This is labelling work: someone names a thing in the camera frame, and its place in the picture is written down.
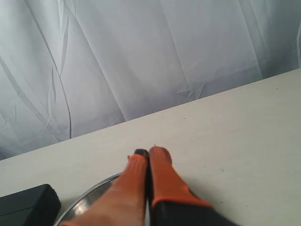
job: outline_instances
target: black tip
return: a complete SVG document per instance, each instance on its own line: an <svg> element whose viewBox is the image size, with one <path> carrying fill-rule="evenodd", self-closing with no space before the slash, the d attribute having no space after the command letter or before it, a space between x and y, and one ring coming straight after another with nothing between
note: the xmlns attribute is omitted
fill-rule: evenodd
<svg viewBox="0 0 301 226"><path fill-rule="evenodd" d="M145 149L136 149L134 154L139 154L139 155L142 155L144 156L145 158L148 158L149 157L149 153L148 151L146 151Z"/></svg>

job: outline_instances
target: white fabric backdrop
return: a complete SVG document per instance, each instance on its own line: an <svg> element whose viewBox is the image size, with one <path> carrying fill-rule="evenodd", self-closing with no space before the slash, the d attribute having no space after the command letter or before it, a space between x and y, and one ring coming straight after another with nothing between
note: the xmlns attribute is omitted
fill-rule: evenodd
<svg viewBox="0 0 301 226"><path fill-rule="evenodd" d="M0 0L0 159L301 67L301 0Z"/></svg>

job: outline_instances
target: table surface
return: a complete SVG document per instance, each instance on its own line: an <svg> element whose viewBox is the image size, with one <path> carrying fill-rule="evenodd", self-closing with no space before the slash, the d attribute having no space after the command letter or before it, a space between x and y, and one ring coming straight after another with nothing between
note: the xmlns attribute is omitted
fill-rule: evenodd
<svg viewBox="0 0 301 226"><path fill-rule="evenodd" d="M154 145L234 222L300 224L301 70L2 160L0 196L49 183L63 211L121 172L134 149Z"/></svg>

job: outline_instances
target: metal plate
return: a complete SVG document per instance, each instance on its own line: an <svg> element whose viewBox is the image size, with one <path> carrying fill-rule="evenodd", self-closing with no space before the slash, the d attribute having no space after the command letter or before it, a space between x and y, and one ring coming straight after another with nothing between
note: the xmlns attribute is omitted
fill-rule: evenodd
<svg viewBox="0 0 301 226"><path fill-rule="evenodd" d="M74 217L83 214L86 212L89 207L102 196L112 185L112 183L119 177L119 174L116 174L112 177L109 177L97 185L93 186L85 193L83 193L57 220L54 226L58 226L61 222L66 220L71 220Z"/></svg>

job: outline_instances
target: round metal tray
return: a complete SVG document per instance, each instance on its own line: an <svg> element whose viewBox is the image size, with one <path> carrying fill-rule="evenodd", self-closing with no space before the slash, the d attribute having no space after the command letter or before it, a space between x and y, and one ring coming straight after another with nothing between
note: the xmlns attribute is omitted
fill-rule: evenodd
<svg viewBox="0 0 301 226"><path fill-rule="evenodd" d="M57 220L54 226L58 226L61 222L66 220L71 220L74 217L83 214L86 212L89 207L102 196L112 185L112 183L119 177L119 174L116 174L112 177L109 177L97 185L93 186L85 193L83 193Z"/></svg>

